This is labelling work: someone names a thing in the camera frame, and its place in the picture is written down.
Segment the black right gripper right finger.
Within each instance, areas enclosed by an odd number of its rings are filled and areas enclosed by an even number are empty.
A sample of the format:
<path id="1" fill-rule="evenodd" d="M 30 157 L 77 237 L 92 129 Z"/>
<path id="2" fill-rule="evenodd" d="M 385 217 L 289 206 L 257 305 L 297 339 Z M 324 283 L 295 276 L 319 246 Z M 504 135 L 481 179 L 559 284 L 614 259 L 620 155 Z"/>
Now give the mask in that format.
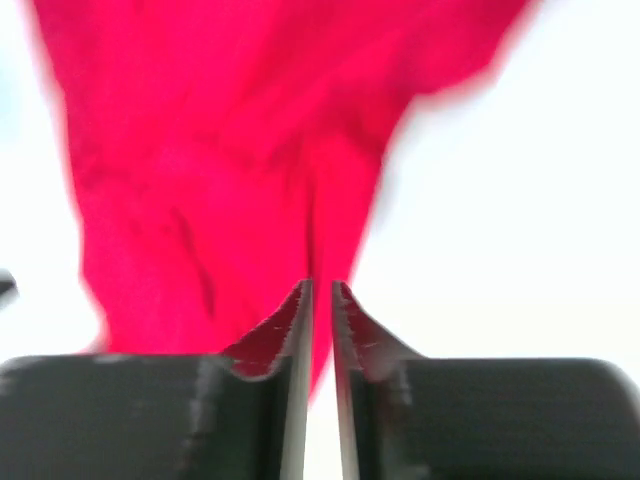
<path id="1" fill-rule="evenodd" d="M 635 479 L 639 392 L 587 358 L 436 359 L 332 287 L 347 479 Z"/>

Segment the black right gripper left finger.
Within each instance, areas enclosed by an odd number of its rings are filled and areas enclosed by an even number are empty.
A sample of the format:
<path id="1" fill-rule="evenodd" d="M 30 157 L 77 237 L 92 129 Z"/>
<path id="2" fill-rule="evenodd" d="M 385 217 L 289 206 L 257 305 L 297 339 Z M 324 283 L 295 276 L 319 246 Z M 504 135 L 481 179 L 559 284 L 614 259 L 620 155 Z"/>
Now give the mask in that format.
<path id="1" fill-rule="evenodd" d="M 30 356 L 1 367 L 5 479 L 299 479 L 312 286 L 206 355 Z"/>

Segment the red polo shirt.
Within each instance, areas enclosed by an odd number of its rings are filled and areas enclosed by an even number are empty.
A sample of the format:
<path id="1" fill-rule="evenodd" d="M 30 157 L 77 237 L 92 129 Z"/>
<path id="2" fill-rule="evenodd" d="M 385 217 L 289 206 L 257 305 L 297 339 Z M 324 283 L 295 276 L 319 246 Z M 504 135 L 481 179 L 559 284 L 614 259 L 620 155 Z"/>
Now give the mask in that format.
<path id="1" fill-rule="evenodd" d="M 300 280 L 312 373 L 411 100 L 490 65 L 494 1 L 37 1 L 111 353 L 219 352 Z"/>

